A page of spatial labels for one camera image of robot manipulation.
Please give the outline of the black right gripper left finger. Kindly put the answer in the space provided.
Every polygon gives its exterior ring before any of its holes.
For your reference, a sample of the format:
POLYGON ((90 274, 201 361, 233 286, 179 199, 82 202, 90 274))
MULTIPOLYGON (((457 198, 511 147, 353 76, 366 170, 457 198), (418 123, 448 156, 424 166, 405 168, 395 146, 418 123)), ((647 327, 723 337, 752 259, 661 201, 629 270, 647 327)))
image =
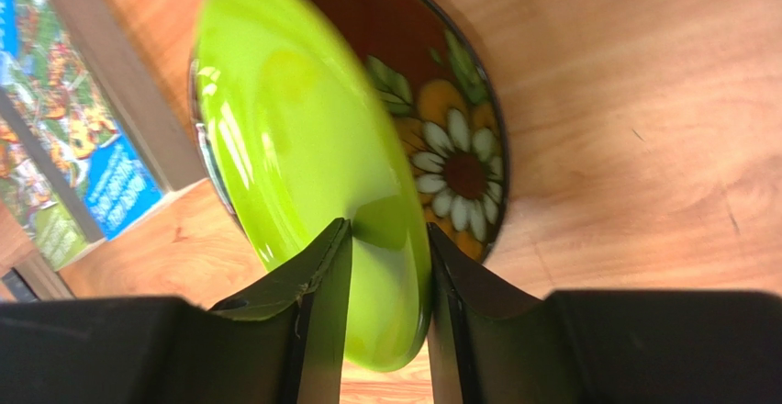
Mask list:
POLYGON ((180 297, 6 304, 1 400, 336 403, 351 274, 351 224, 335 219, 211 309, 180 297))

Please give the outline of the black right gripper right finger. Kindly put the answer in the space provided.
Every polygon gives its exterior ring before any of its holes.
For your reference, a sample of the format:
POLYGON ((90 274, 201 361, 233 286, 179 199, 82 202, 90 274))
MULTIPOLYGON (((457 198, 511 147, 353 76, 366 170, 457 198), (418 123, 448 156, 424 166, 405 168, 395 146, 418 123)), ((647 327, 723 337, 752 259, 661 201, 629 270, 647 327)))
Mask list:
POLYGON ((747 290, 534 297, 428 226, 438 403, 778 403, 781 299, 747 290))

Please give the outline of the green plate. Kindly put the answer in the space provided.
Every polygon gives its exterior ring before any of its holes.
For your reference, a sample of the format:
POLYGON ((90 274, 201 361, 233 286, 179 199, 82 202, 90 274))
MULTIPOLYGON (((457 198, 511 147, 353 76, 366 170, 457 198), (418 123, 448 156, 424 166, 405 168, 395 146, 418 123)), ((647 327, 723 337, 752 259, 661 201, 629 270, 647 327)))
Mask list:
POLYGON ((268 271, 352 225, 344 352, 395 371, 430 315, 430 246, 392 118, 309 0, 204 0, 192 76, 223 191, 268 271))

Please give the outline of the red floral plate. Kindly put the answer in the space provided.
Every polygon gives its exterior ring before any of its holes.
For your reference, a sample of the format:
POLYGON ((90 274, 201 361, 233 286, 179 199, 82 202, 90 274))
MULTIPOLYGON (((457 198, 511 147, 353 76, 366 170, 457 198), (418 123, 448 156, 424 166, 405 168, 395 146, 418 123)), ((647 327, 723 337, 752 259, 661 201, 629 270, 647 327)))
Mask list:
MULTIPOLYGON (((508 200, 508 142, 492 84, 463 32, 432 0, 309 1, 347 42, 392 118, 424 218, 483 260, 508 200)), ((191 78, 204 157, 239 223, 203 133, 192 71, 191 78)))

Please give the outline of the nineteen eighty-four book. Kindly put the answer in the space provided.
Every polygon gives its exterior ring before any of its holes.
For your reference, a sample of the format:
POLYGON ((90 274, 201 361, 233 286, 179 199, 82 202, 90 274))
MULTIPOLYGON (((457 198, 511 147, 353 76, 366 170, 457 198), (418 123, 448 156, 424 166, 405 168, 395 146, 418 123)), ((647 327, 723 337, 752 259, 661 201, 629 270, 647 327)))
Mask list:
POLYGON ((38 253, 29 254, 9 268, 1 277, 1 287, 23 303, 75 298, 61 276, 38 253))

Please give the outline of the green 65-storey treehouse book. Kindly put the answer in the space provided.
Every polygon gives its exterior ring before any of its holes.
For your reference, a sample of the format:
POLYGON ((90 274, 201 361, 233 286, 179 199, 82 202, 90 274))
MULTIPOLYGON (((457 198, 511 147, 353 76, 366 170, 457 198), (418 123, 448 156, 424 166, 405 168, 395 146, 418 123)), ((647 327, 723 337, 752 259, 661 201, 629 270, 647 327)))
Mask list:
POLYGON ((76 164, 64 147, 1 94, 1 201, 54 271, 106 241, 67 181, 76 164))

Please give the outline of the blue 26-storey treehouse book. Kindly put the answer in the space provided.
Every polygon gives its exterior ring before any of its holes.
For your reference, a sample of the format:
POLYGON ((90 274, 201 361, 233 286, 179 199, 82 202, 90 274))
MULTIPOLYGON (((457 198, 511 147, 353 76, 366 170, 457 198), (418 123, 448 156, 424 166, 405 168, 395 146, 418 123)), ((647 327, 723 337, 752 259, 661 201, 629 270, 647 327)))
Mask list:
POLYGON ((191 141, 104 0, 1 0, 1 94, 76 164, 111 240, 204 178, 191 141))

